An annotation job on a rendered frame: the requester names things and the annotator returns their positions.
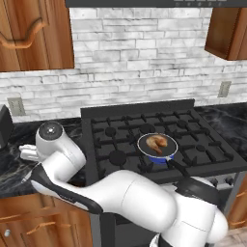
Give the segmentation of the wooden base cupboard door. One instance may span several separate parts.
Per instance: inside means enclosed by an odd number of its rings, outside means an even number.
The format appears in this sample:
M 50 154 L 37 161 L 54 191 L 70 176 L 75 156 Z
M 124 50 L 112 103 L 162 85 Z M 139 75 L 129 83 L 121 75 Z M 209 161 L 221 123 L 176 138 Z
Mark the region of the wooden base cupboard door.
M 71 224 L 71 227 L 50 226 L 30 235 L 26 234 L 43 222 Z M 0 223 L 0 247 L 93 247 L 89 215 L 73 210 Z

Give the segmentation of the wooden drawer front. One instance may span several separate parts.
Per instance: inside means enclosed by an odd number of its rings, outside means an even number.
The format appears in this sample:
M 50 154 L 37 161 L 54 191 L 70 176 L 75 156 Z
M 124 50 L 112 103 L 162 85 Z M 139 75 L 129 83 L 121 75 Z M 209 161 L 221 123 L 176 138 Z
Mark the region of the wooden drawer front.
M 0 199 L 0 217 L 33 211 L 46 206 L 56 207 L 56 209 L 52 212 L 45 213 L 44 216 L 78 210 L 78 207 L 70 205 L 64 201 L 36 193 Z

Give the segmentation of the grey wall socket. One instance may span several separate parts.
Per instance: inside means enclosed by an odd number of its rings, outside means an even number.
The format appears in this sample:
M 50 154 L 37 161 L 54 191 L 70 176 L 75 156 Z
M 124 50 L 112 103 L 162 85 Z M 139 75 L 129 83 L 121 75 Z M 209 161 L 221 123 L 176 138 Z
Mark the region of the grey wall socket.
M 16 116 L 25 116 L 25 110 L 21 97 L 12 97 L 8 99 L 12 114 Z
M 232 82 L 231 81 L 224 81 L 221 83 L 218 96 L 219 97 L 226 97 L 229 93 L 229 89 L 231 86 Z

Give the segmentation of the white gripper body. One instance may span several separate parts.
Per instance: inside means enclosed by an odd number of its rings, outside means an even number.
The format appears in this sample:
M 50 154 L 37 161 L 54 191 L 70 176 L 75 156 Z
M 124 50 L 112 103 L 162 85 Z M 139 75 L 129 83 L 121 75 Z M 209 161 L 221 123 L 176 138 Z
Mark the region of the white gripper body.
M 35 145 L 19 146 L 20 157 L 24 160 L 39 161 L 37 147 Z

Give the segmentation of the dark oven door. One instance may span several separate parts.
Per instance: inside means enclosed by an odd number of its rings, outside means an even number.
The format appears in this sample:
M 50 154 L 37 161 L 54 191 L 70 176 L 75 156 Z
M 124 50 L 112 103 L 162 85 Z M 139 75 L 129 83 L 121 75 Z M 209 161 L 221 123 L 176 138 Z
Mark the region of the dark oven door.
M 119 214 L 103 213 L 99 220 L 102 247 L 149 247 L 155 236 Z

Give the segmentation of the wooden wall cupboard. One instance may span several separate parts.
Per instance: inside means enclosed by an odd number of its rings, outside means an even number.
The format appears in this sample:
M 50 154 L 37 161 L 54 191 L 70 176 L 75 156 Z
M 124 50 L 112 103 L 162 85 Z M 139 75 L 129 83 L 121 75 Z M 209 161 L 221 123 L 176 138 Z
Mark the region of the wooden wall cupboard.
M 227 61 L 247 60 L 247 8 L 212 10 L 205 51 Z

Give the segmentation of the wooden base cupboard run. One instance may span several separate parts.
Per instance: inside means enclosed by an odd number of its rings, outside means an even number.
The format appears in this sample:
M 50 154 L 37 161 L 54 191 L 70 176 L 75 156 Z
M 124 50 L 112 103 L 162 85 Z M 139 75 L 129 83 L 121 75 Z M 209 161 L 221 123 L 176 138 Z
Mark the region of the wooden base cupboard run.
M 247 176 L 242 181 L 236 194 L 228 215 L 228 223 L 231 230 L 247 227 Z

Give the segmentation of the dark range hood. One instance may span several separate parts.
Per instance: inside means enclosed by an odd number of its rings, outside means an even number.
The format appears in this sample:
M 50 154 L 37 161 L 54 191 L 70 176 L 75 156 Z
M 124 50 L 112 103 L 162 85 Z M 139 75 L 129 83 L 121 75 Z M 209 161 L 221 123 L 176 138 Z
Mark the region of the dark range hood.
M 67 8 L 236 8 L 247 0 L 65 0 Z

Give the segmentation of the wooden wall cupboard door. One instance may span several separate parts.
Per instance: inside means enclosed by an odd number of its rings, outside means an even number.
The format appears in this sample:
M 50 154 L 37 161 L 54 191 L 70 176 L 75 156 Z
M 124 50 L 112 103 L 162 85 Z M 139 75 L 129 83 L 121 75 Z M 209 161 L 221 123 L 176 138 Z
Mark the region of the wooden wall cupboard door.
M 65 0 L 0 0 L 0 32 L 8 40 L 22 40 L 41 18 L 47 23 L 26 49 L 0 44 L 0 72 L 73 69 L 69 9 Z

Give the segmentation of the black gas hob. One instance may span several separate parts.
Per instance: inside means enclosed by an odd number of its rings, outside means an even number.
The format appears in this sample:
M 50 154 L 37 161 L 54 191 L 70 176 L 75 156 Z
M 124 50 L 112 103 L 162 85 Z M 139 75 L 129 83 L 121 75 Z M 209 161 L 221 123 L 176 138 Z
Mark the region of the black gas hob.
M 138 139 L 164 133 L 178 143 L 174 159 L 189 175 L 216 178 L 218 185 L 247 171 L 244 160 L 195 110 L 192 99 L 89 107 L 81 110 L 87 166 L 102 179 L 129 170 L 159 184 L 182 174 L 142 154 Z

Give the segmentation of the black countertop appliance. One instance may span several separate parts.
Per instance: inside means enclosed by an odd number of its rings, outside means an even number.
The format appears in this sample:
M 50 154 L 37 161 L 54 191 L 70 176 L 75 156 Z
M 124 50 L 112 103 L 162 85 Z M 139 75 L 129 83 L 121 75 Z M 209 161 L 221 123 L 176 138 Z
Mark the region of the black countertop appliance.
M 0 105 L 0 150 L 4 149 L 14 130 L 14 123 L 8 107 Z

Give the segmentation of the browned chicken piece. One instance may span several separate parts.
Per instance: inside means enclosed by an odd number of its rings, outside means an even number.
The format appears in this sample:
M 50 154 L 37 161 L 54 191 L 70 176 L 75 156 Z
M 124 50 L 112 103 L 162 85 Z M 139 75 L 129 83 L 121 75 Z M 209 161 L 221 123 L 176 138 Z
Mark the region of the browned chicken piece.
M 161 147 L 167 147 L 168 141 L 164 136 L 152 135 L 146 140 L 147 145 L 158 154 L 162 153 Z

